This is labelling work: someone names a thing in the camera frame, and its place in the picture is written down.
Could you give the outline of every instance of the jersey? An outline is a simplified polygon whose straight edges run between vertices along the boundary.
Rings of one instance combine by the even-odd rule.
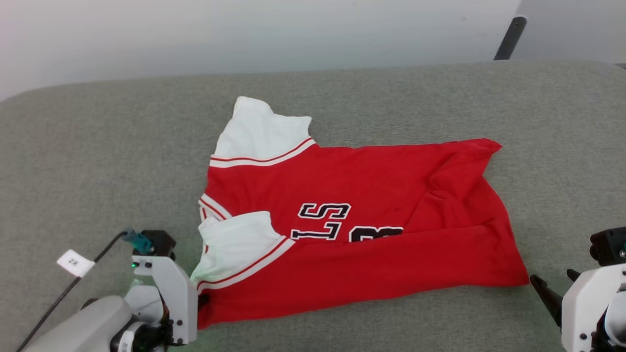
[[[240,97],[200,199],[198,327],[457,285],[528,283],[483,172],[489,139],[320,147],[310,117]]]

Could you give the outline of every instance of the red and white stripe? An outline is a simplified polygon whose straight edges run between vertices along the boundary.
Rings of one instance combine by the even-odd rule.
[[[227,168],[227,167],[240,166],[240,165],[271,166],[271,165],[281,163],[287,159],[293,158],[294,156],[304,152],[305,150],[307,150],[307,148],[309,148],[310,146],[314,144],[316,143],[313,140],[313,138],[309,137],[305,139],[304,141],[302,141],[300,144],[298,144],[298,146],[296,146],[292,150],[289,150],[287,153],[279,155],[278,157],[265,159],[265,160],[245,158],[245,157],[230,158],[230,159],[211,157],[211,162],[209,163],[209,166],[219,167],[219,168]]]
[[[269,265],[271,262],[275,261],[283,253],[287,252],[287,250],[291,248],[294,243],[294,240],[281,236],[281,238],[276,241],[276,245],[272,246],[272,249],[269,252],[238,273],[217,281],[200,281],[197,286],[198,294],[205,289],[221,289],[250,277],[257,271]]]
[[[209,214],[207,214],[207,210],[215,216],[218,220],[225,220],[233,217],[226,210],[226,208],[222,207],[218,202],[214,201],[211,197],[203,194],[200,200],[198,201],[200,204],[200,217],[204,221]]]

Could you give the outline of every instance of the gray cushion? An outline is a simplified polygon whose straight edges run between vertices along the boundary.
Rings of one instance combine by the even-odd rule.
[[[191,272],[197,199],[239,95],[313,117],[322,146],[488,137],[486,177],[509,210],[528,270],[557,291],[596,267],[594,232],[626,225],[626,71],[593,62],[495,62],[376,70],[111,81],[0,103],[2,341],[15,349],[120,230],[164,229]],[[463,251],[463,248],[449,248]],[[117,244],[43,326],[90,297],[124,295],[131,249]],[[457,287],[279,319],[218,324],[181,351],[559,351],[530,286]]]

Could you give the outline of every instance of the black cable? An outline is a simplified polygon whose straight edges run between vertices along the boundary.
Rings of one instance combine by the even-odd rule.
[[[105,254],[109,251],[109,249],[111,249],[111,247],[113,247],[113,244],[115,244],[115,242],[117,242],[117,240],[120,239],[120,237],[122,237],[124,235],[126,235],[126,231],[120,232],[119,234],[117,234],[117,236],[115,236],[115,238],[111,242],[109,242],[109,244],[102,250],[102,252],[100,252],[100,254],[98,254],[96,259],[93,259],[93,262],[97,263],[100,259],[102,259],[102,257],[105,256]],[[26,345],[31,341],[33,336],[37,333],[37,330],[39,330],[41,325],[43,325],[43,323],[50,316],[50,314],[52,314],[54,309],[59,305],[59,303],[61,303],[61,301],[65,298],[65,296],[68,295],[68,293],[72,290],[72,288],[74,288],[74,286],[76,286],[76,284],[78,283],[78,281],[80,281],[80,279],[81,279],[81,277],[77,277],[76,279],[74,279],[74,281],[72,281],[72,283],[69,284],[68,288],[66,288],[65,291],[63,291],[63,293],[61,293],[59,298],[56,299],[56,301],[52,304],[52,306],[50,306],[50,308],[48,308],[48,310],[43,315],[43,317],[41,317],[41,319],[39,320],[37,325],[35,325],[35,327],[31,331],[31,333],[29,333],[28,336],[26,337],[26,339],[24,339],[24,342],[22,342],[22,344],[19,345],[19,347],[16,350],[16,352],[22,352],[22,350],[26,347]]]

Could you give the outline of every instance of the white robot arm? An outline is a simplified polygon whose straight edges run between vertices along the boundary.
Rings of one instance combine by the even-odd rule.
[[[582,274],[569,269],[574,282],[564,297],[537,275],[530,282],[561,328],[567,352],[626,351],[626,227],[591,236],[590,253],[601,268]]]
[[[198,296],[174,262],[176,242],[165,232],[126,231],[135,246],[135,274],[151,276],[155,286],[133,286],[125,298],[90,302],[72,317],[31,343],[27,352],[163,351],[196,339]]]

